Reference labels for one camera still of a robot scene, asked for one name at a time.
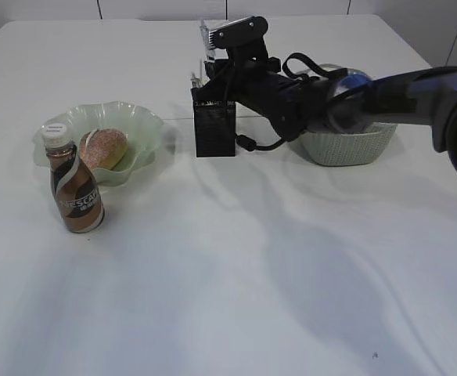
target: wavy-edged bowl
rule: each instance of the wavy-edged bowl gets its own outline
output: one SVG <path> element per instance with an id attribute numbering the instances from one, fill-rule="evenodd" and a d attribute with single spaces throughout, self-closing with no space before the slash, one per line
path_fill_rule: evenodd
<path id="1" fill-rule="evenodd" d="M 152 111 L 126 102 L 80 105 L 49 119 L 45 124 L 53 123 L 67 125 L 76 145 L 79 145 L 84 134 L 95 128 L 115 128 L 126 135 L 128 151 L 121 161 L 112 170 L 92 170 L 98 184 L 103 186 L 125 183 L 134 170 L 149 163 L 151 153 L 160 146 L 163 125 L 162 119 Z M 40 131 L 34 135 L 33 142 L 34 163 L 37 166 L 49 167 Z"/>

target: woven basket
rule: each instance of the woven basket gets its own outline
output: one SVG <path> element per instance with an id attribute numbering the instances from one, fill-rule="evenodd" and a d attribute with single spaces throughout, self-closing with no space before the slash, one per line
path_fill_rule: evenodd
<path id="1" fill-rule="evenodd" d="M 365 133 L 355 135 L 307 132 L 300 141 L 318 165 L 367 165 L 382 154 L 396 128 L 396 124 L 374 123 Z"/>

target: pale green bowl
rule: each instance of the pale green bowl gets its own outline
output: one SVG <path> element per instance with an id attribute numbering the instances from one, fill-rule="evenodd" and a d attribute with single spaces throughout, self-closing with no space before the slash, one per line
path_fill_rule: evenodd
<path id="1" fill-rule="evenodd" d="M 117 166 L 112 170 L 92 170 L 98 184 L 103 186 L 118 186 L 125 183 L 134 170 L 151 162 L 151 153 L 161 143 L 163 125 L 162 119 L 150 110 L 125 102 L 77 106 L 65 114 L 49 119 L 45 124 L 53 123 L 68 125 L 77 145 L 84 134 L 95 128 L 115 128 L 126 135 L 128 151 Z M 34 163 L 37 166 L 49 167 L 40 131 L 35 133 L 33 142 Z"/>

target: tabletop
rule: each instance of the tabletop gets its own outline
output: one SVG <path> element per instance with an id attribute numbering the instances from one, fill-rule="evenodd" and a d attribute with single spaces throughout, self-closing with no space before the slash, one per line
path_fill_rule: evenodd
<path id="1" fill-rule="evenodd" d="M 426 67 L 375 16 L 269 23 L 276 56 L 301 50 L 374 77 Z M 197 159 L 197 31 L 0 30 L 0 375 L 457 375 L 457 174 L 430 130 L 399 126 L 355 168 L 314 165 L 296 142 Z M 164 145 L 101 189 L 97 230 L 68 233 L 31 137 L 68 107 L 112 99 L 170 119 Z M 238 127 L 275 137 L 259 117 Z"/>

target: bottle cap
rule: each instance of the bottle cap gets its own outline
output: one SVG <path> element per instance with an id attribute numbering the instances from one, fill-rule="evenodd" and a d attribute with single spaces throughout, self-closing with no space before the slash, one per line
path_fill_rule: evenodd
<path id="1" fill-rule="evenodd" d="M 65 124 L 47 124 L 41 128 L 42 141 L 49 149 L 57 149 L 72 141 L 69 128 Z"/>

